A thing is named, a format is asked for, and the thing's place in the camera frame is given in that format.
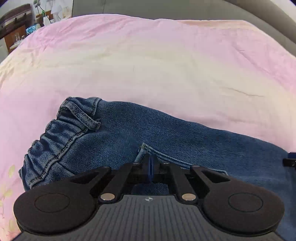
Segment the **gray headboard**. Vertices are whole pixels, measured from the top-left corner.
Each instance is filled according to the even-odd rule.
[[[248,21],[296,56],[296,23],[270,0],[74,0],[73,16],[98,13],[158,19]]]

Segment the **cable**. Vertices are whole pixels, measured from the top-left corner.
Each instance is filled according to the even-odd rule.
[[[39,2],[40,2],[40,0],[39,0]],[[39,7],[41,8],[40,3],[39,3]],[[41,10],[42,10],[43,12],[45,12],[42,8],[41,8]],[[47,15],[46,15],[46,12],[45,12],[45,16],[47,16]],[[50,19],[49,19],[48,16],[47,16],[47,18],[48,18],[49,22],[51,23],[51,21],[50,21]]]

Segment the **pink bedsheet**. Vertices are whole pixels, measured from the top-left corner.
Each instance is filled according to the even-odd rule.
[[[66,97],[135,102],[295,151],[295,92],[296,58],[244,21],[88,15],[41,28],[0,65],[0,240],[19,232],[16,171]]]

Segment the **blue denim jeans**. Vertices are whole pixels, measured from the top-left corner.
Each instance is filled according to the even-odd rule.
[[[68,98],[25,156],[25,190],[108,165],[118,169],[154,153],[189,168],[198,164],[275,192],[285,204],[277,232],[296,237],[296,172],[283,167],[283,149],[244,135],[211,129],[128,102]],[[165,185],[134,191],[165,194]]]

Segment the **gray ridged surface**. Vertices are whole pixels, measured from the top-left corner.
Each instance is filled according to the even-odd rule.
[[[125,195],[116,204],[102,205],[85,226],[59,236],[22,233],[16,241],[282,241],[275,233],[236,237],[211,226],[193,205],[174,196]]]

